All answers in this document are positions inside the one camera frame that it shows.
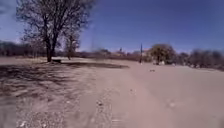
sandy ground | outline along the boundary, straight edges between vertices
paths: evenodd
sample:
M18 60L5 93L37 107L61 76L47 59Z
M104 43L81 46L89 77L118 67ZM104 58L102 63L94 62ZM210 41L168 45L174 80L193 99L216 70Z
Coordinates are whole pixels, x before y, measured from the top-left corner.
M224 72L110 60L0 62L0 128L224 128Z

dirt road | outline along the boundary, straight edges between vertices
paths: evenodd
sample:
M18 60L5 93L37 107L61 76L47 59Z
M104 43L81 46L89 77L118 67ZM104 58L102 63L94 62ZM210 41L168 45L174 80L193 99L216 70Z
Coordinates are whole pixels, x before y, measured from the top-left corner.
M87 62L1 66L2 127L224 128L223 72Z

utility pole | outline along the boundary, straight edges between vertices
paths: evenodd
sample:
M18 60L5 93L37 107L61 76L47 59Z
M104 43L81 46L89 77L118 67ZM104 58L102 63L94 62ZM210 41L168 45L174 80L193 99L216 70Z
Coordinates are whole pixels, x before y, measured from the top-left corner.
M143 50L142 50L142 44L141 44L141 48L140 48L140 60L139 60L139 63L142 63L142 52L143 52Z

green tree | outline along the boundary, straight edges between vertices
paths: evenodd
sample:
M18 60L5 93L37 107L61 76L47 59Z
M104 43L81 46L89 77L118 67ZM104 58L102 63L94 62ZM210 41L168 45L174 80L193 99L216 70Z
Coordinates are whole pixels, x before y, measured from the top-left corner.
M158 65L161 61L165 63L169 63L173 61L175 57L175 51L172 46L168 44L155 44L149 50L153 59L156 60L156 64Z

blue sky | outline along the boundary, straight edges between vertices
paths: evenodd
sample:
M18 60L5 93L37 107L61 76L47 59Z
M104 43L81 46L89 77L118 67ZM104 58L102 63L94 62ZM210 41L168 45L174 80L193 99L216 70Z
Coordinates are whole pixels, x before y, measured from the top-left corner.
M19 42L23 25L15 21L15 0L1 15L0 39ZM223 0L98 0L81 50L92 46L126 51L169 43L178 52L194 48L224 50Z

